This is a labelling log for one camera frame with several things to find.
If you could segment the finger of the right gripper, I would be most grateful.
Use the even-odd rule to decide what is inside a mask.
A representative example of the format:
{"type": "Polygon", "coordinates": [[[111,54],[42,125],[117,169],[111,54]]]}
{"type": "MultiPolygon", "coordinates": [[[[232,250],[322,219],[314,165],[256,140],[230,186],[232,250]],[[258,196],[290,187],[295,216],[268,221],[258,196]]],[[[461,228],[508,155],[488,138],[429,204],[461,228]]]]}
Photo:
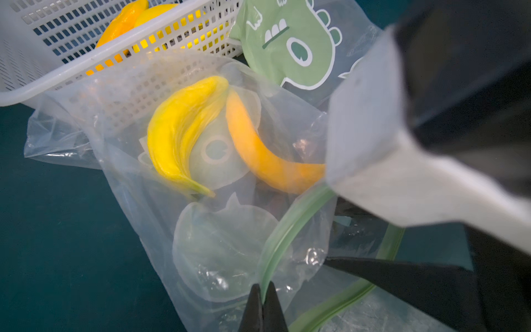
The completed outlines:
{"type": "Polygon", "coordinates": [[[355,275],[457,331],[485,331],[476,275],[460,266],[333,257],[324,264],[355,275]]]}

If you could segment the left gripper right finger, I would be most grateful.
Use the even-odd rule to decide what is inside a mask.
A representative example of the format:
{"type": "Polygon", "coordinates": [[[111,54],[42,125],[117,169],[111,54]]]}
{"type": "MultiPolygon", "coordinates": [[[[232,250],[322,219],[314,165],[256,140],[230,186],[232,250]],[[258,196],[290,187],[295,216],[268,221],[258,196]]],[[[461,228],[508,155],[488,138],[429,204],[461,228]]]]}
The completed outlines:
{"type": "Polygon", "coordinates": [[[263,302],[263,331],[288,332],[288,326],[273,282],[269,282],[263,302]]]}

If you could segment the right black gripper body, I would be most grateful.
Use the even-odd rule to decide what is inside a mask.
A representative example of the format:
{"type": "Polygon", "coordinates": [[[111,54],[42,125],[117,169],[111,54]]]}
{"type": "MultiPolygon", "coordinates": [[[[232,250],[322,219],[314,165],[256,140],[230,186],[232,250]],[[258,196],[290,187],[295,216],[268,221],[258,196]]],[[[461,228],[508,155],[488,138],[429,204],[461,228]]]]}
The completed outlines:
{"type": "Polygon", "coordinates": [[[530,330],[530,256],[471,226],[467,241],[488,331],[530,330]]]}

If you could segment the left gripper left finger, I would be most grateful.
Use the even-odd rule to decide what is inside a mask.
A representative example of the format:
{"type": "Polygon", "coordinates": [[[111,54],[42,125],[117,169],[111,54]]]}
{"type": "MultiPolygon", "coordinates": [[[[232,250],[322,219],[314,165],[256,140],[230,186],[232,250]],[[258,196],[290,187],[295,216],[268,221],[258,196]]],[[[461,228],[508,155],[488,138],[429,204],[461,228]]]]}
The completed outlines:
{"type": "Polygon", "coordinates": [[[263,304],[261,289],[258,284],[253,284],[248,296],[238,332],[263,331],[263,304]]]}

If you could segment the orange banana bag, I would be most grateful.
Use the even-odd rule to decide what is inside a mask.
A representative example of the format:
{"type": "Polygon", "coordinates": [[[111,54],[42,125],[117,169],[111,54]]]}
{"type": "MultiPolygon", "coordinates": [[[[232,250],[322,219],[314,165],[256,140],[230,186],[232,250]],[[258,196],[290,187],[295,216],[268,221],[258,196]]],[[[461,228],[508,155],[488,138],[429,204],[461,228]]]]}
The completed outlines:
{"type": "Polygon", "coordinates": [[[239,94],[231,89],[225,117],[233,144],[250,171],[271,188],[302,194],[324,177],[325,165],[287,161],[272,153],[259,137],[239,94]]]}

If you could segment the clear zip bag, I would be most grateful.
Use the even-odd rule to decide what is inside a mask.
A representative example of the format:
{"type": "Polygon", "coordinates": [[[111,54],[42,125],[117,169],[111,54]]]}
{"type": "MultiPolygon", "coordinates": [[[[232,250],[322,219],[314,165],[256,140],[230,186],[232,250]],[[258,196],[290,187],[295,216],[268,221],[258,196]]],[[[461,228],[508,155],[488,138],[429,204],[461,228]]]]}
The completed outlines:
{"type": "Polygon", "coordinates": [[[264,248],[283,223],[296,231],[272,280],[291,331],[376,330],[394,305],[326,256],[393,260],[404,232],[355,211],[340,222],[322,187],[297,195],[258,179],[238,155],[221,112],[190,157],[192,178],[214,192],[183,190],[154,169],[147,147],[156,108],[212,76],[239,94],[267,147],[291,161],[319,163],[327,115],[227,57],[199,51],[149,53],[47,93],[28,121],[24,155],[101,169],[188,331],[236,331],[264,248]]]}

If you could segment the green printed zip bag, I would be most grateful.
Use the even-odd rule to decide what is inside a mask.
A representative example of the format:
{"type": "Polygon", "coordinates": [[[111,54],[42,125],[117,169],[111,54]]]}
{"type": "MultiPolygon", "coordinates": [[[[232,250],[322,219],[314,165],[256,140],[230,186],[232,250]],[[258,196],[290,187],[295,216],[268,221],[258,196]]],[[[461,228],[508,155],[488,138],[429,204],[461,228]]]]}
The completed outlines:
{"type": "Polygon", "coordinates": [[[327,111],[381,32],[356,1],[245,0],[230,38],[254,72],[327,111]]]}

